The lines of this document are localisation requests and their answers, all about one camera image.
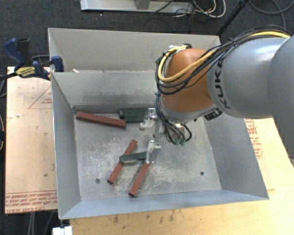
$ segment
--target white cable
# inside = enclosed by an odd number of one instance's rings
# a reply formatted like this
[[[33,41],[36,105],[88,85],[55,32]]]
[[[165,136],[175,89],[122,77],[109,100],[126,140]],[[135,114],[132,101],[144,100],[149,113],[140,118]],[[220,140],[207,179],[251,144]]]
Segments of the white cable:
[[[211,18],[221,18],[225,15],[226,12],[226,4],[225,4],[225,0],[222,0],[222,4],[223,4],[223,12],[220,15],[214,16],[214,15],[208,15]]]
[[[196,12],[202,13],[202,14],[204,14],[204,15],[207,15],[208,17],[211,17],[211,18],[221,18],[222,16],[225,15],[225,12],[226,12],[226,3],[225,3],[225,0],[222,0],[223,12],[222,12],[220,15],[216,15],[216,16],[211,15],[211,13],[212,13],[213,11],[215,11],[215,9],[216,9],[216,7],[217,7],[217,5],[216,5],[216,0],[213,0],[213,1],[214,1],[214,5],[215,5],[214,9],[211,10],[211,11],[204,11],[201,7],[199,7],[199,5],[196,3],[195,0],[192,0],[192,2],[193,2],[194,5],[195,5],[195,8],[197,8],[197,9],[195,9]]]
[[[209,13],[212,13],[216,10],[216,7],[217,7],[216,0],[213,0],[213,2],[214,2],[214,8],[212,10],[210,10]]]

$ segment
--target clamp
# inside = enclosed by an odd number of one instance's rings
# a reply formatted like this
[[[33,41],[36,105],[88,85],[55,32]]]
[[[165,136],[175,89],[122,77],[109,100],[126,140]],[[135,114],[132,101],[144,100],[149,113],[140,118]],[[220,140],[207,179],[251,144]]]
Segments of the clamp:
[[[37,61],[32,61],[29,57],[29,39],[12,38],[7,41],[3,50],[5,54],[16,62],[14,67],[14,74],[22,78],[38,77],[45,80],[50,80],[50,73],[44,69],[44,67]],[[63,72],[64,66],[59,56],[51,58],[50,62],[44,63],[43,65],[52,65],[51,71]]]

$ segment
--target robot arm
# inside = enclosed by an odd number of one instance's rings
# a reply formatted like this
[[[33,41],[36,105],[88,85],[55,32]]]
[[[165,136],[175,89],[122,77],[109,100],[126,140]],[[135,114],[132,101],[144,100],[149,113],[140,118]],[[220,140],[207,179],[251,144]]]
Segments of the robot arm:
[[[157,62],[156,82],[158,114],[177,130],[188,121],[221,112],[274,118],[294,159],[294,35],[250,30],[208,51],[171,47]]]

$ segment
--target yellow cable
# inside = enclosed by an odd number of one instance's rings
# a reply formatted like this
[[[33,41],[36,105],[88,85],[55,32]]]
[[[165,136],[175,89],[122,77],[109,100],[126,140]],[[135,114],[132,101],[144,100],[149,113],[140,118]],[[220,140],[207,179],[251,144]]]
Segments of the yellow cable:
[[[164,57],[159,65],[159,70],[158,70],[158,77],[161,81],[168,83],[168,82],[172,82],[176,79],[178,79],[179,77],[181,77],[182,75],[184,75],[186,72],[188,72],[190,69],[194,68],[195,66],[199,66],[201,65],[206,59],[208,59],[213,53],[215,52],[215,50],[210,51],[209,53],[207,53],[205,56],[200,57],[199,59],[197,59],[194,63],[192,63],[191,65],[188,65],[186,68],[184,68],[183,70],[181,70],[179,73],[165,78],[161,75],[162,73],[162,66],[164,64],[164,62],[166,61],[166,58]]]
[[[258,32],[258,33],[254,33],[249,35],[250,36],[264,36],[264,35],[270,35],[270,36],[275,36],[275,37],[281,37],[281,38],[289,38],[290,36],[288,34],[282,33],[282,32],[276,32],[276,31],[263,31],[263,32]],[[197,59],[194,63],[192,63],[191,65],[187,66],[186,68],[184,68],[183,70],[181,70],[179,73],[171,76],[171,77],[163,77],[162,76],[162,67],[165,63],[165,61],[167,60],[167,58],[172,54],[171,52],[176,51],[178,49],[184,49],[185,46],[178,46],[178,47],[173,47],[171,49],[169,49],[167,51],[167,53],[165,54],[165,56],[162,58],[160,64],[159,64],[159,69],[158,69],[158,77],[159,80],[165,82],[165,83],[169,83],[172,82],[178,78],[180,78],[182,75],[184,75],[186,72],[188,72],[190,69],[194,68],[194,67],[198,67],[199,65],[201,65],[204,61],[206,61],[216,50],[212,50],[210,52],[208,52],[206,55],[200,57],[199,59]]]

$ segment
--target gray carpet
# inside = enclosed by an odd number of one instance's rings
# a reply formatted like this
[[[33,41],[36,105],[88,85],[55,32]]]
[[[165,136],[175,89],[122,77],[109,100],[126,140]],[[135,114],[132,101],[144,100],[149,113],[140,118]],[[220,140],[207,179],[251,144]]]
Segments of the gray carpet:
[[[174,18],[162,13],[151,15],[135,12],[82,12],[80,0],[0,0],[0,74],[5,73],[7,66],[14,65],[14,62],[2,50],[4,43],[10,38],[30,38],[31,53],[37,55],[48,54],[47,29],[49,27],[215,35],[240,0],[225,1],[226,14],[221,19],[209,19],[204,15],[197,15],[196,18],[191,19],[189,16]],[[276,5],[270,0],[252,1],[261,9],[277,10]],[[292,0],[276,1],[283,9]],[[294,34],[294,4],[283,15],[286,29]],[[266,24],[282,26],[281,14],[271,16],[260,13],[247,4],[221,35],[221,41],[226,42],[247,29]],[[6,100],[2,98],[0,113],[3,119],[5,119],[5,109]],[[5,215],[3,211],[4,156],[3,149],[0,152],[0,230],[5,235],[27,234],[30,214]],[[35,234],[43,234],[49,217],[50,212],[35,214]],[[60,221],[54,214],[49,227],[59,225]]]

